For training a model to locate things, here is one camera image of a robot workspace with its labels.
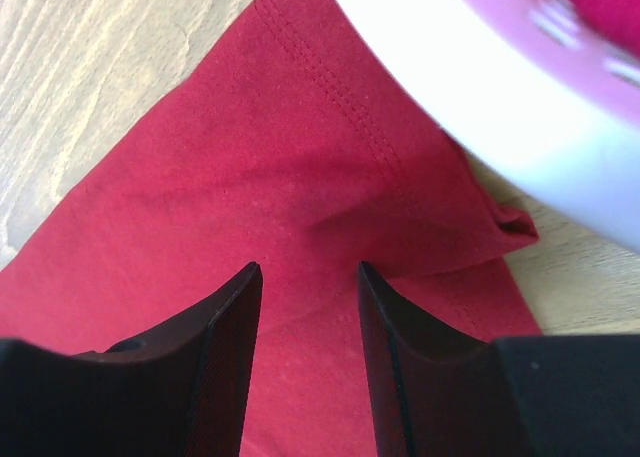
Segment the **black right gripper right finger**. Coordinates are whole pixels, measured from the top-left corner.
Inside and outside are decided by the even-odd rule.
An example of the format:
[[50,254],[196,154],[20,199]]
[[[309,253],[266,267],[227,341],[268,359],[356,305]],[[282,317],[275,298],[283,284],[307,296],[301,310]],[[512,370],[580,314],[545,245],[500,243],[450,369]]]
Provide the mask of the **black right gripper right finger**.
[[379,455],[638,454],[637,335],[482,342],[365,262],[358,304]]

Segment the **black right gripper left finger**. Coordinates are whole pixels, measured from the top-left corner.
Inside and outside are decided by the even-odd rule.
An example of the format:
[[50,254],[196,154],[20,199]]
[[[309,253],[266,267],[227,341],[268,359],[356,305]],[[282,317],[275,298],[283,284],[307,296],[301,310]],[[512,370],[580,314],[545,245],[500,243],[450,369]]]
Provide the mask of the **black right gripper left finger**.
[[207,298],[105,352],[1,343],[5,456],[235,456],[263,278],[249,263]]

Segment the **dark red t-shirt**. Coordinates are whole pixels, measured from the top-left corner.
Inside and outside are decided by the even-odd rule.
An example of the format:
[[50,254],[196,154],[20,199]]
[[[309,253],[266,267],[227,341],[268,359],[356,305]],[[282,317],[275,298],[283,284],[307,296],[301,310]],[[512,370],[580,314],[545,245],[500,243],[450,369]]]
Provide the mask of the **dark red t-shirt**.
[[335,0],[254,0],[1,273],[1,331],[103,350],[250,261],[264,290],[242,454],[371,456],[356,270],[482,340],[539,329],[496,203]]

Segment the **pink plastic laundry basket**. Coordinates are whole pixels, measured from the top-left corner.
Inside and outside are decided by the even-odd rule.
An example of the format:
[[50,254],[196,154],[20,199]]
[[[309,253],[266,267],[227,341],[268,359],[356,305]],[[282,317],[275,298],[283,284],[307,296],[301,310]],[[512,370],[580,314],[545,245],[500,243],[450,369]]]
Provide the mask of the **pink plastic laundry basket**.
[[511,184],[639,247],[639,63],[567,0],[336,0],[404,90]]

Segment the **magenta t-shirt in basket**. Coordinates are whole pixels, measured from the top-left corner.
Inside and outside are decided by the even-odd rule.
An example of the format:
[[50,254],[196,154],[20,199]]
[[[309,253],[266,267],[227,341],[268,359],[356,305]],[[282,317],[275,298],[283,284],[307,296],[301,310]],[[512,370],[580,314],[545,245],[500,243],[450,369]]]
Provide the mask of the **magenta t-shirt in basket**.
[[639,57],[639,0],[569,1],[592,29]]

